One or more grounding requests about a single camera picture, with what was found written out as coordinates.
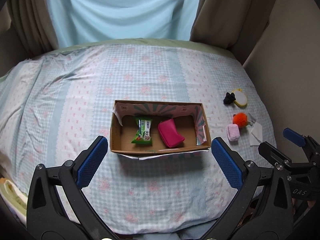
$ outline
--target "green snack package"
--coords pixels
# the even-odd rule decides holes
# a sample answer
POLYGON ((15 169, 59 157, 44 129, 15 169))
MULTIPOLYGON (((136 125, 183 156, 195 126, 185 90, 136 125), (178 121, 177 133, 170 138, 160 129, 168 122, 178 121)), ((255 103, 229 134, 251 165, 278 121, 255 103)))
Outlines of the green snack package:
POLYGON ((144 116, 138 116, 135 117, 135 120, 139 129, 131 143, 152 145, 152 138, 150 137, 152 119, 144 116))

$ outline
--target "metal screw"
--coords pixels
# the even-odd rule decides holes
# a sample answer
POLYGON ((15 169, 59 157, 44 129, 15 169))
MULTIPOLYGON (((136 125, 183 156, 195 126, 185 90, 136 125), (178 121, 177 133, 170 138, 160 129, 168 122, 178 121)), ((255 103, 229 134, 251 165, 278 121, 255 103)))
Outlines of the metal screw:
POLYGON ((254 166, 254 162, 253 162, 253 161, 246 161, 245 164, 246 164, 248 167, 253 167, 253 166, 254 166))
POLYGON ((73 161, 72 161, 72 160, 67 160, 67 161, 65 161, 65 163, 64 163, 64 165, 67 166, 67 167, 70 167, 72 164, 73 164, 73 161))
POLYGON ((279 171, 282 171, 282 170, 283 170, 283 166, 280 165, 280 164, 277 164, 277 165, 276 165, 276 168, 277 168, 279 171))
POLYGON ((41 170, 42 168, 43 168, 43 164, 41 164, 41 163, 36 166, 37 170, 41 170))

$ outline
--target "orange fluffy ball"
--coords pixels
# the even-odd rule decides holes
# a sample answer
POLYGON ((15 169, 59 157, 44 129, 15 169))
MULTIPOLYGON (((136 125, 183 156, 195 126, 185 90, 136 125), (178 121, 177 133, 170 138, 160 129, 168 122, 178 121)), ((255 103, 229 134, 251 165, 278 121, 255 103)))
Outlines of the orange fluffy ball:
POLYGON ((233 123, 239 128, 245 127, 248 124, 248 117, 245 113, 238 113, 233 116, 233 123))

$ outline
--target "blue textured pad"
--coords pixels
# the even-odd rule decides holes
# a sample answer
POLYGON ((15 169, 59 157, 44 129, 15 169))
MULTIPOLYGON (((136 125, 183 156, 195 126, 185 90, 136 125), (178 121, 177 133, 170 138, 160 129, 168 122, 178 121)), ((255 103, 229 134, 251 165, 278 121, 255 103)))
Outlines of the blue textured pad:
POLYGON ((288 139, 289 141, 293 142, 295 145, 299 147, 305 147, 306 141, 305 139, 295 131, 291 130, 290 128, 286 128, 283 130, 283 137, 288 139))
POLYGON ((82 163, 77 173, 78 188, 88 187, 94 174, 100 166, 104 156, 108 152, 108 140, 102 138, 86 160, 82 163))
POLYGON ((230 186, 240 190, 243 184, 242 172, 217 139, 213 139, 211 143, 211 152, 230 186))

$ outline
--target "cardboard box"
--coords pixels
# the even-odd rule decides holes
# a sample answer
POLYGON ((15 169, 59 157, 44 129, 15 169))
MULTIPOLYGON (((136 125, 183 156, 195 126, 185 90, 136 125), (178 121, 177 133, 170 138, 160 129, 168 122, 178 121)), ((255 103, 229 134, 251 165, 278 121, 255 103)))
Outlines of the cardboard box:
POLYGON ((110 149, 123 155, 164 155, 206 150, 211 147, 209 127, 201 103, 167 103, 146 101, 115 101, 111 129, 110 149), (131 143, 138 126, 134 116, 152 118, 150 136, 152 146, 131 143), (162 141, 158 124, 173 118, 177 131, 185 137, 176 148, 168 148, 162 141))

